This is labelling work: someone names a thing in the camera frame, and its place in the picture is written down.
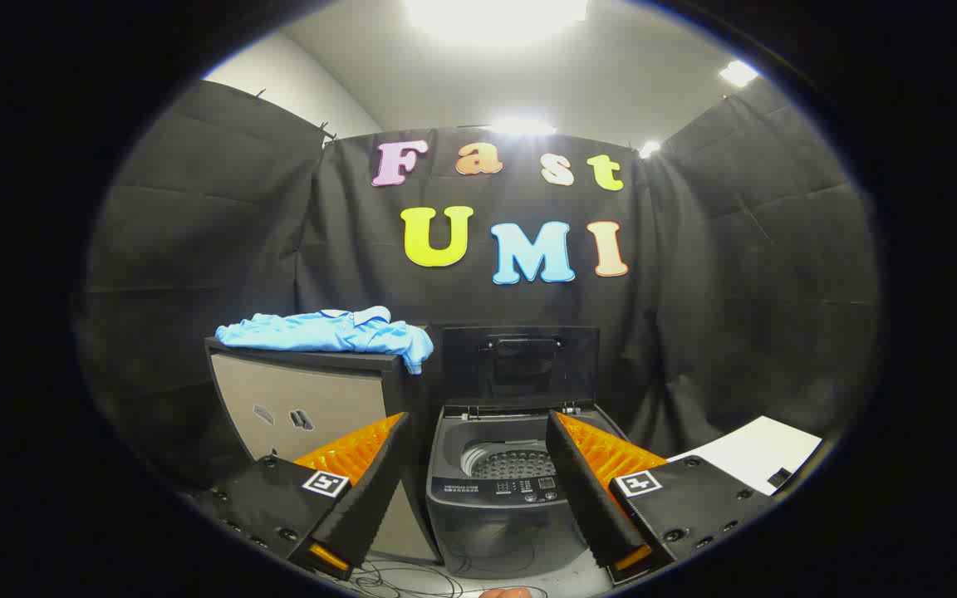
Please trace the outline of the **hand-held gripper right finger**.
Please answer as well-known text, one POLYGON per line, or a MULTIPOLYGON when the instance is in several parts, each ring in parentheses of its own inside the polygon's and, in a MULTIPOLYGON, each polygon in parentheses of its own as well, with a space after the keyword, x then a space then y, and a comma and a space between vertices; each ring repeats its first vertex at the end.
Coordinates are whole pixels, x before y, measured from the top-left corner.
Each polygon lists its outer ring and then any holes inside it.
POLYGON ((773 507, 707 458, 657 457, 563 412, 548 414, 544 443, 582 538, 615 583, 706 552, 773 507))

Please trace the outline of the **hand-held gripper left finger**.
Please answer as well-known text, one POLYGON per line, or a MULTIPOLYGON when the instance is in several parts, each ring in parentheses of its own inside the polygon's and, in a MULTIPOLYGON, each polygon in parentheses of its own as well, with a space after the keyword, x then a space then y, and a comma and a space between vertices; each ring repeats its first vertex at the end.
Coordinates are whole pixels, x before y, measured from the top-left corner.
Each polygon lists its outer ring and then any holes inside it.
POLYGON ((256 458, 189 498, 258 549, 346 581, 364 563, 401 481, 410 425, 401 412, 300 458, 256 458))

